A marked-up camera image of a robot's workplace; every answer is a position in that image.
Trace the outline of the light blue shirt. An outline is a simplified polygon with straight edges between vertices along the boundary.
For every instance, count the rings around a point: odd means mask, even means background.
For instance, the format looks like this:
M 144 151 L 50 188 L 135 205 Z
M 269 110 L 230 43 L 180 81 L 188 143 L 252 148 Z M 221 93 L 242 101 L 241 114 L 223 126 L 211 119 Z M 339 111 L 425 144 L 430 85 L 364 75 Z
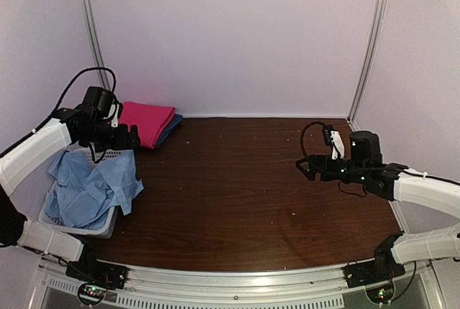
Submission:
M 123 151 L 91 167 L 83 151 L 63 151 L 47 170 L 54 188 L 47 193 L 45 214 L 68 228 L 100 229 L 109 209 L 132 212 L 132 201 L 144 190 L 136 177 L 134 152 Z

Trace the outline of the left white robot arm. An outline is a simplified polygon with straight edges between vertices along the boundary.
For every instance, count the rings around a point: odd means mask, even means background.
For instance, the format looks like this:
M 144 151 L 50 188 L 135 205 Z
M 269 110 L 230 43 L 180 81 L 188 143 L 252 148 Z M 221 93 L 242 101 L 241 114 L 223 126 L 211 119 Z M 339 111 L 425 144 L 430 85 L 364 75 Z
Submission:
M 136 149 L 137 126 L 113 126 L 75 109 L 60 109 L 39 129 L 1 154 L 1 246 L 24 246 L 75 263 L 76 272 L 88 283 L 103 277 L 103 267 L 88 255 L 79 239 L 20 213 L 10 200 L 19 184 L 41 164 L 68 146 L 92 144 L 104 151 Z

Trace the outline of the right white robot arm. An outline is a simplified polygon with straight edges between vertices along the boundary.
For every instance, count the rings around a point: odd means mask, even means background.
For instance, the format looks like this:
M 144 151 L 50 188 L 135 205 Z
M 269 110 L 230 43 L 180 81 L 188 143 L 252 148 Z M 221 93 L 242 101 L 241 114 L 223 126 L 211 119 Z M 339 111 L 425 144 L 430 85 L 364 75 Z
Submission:
M 369 131 L 349 135 L 351 156 L 346 157 L 341 135 L 330 125 L 321 126 L 330 154 L 308 154 L 302 146 L 302 158 L 295 163 L 310 181 L 338 181 L 357 184 L 390 202 L 414 203 L 459 217 L 459 182 L 418 172 L 406 165 L 382 161 L 380 139 Z M 369 276 L 378 282 L 392 274 L 396 266 L 408 262 L 459 258 L 459 225 L 420 234 L 392 235 L 374 252 Z

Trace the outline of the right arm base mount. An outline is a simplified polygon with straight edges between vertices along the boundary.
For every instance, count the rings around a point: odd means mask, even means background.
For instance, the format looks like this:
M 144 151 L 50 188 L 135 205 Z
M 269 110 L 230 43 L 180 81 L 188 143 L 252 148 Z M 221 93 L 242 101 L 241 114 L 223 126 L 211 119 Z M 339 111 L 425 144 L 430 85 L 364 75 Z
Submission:
M 395 261 L 391 252 L 391 248 L 401 236 L 402 234 L 388 236 L 374 250 L 373 259 L 370 261 L 348 262 L 342 269 L 348 288 L 384 282 L 404 275 L 404 266 Z

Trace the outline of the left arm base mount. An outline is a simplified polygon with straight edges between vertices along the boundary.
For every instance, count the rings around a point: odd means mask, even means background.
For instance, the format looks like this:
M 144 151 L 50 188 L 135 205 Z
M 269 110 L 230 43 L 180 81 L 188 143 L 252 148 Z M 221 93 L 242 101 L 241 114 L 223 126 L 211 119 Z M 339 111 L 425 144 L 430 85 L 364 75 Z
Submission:
M 92 282 L 109 290 L 123 290 L 128 269 L 125 266 L 99 261 L 89 245 L 83 246 L 80 259 L 66 262 L 65 274 L 84 282 Z

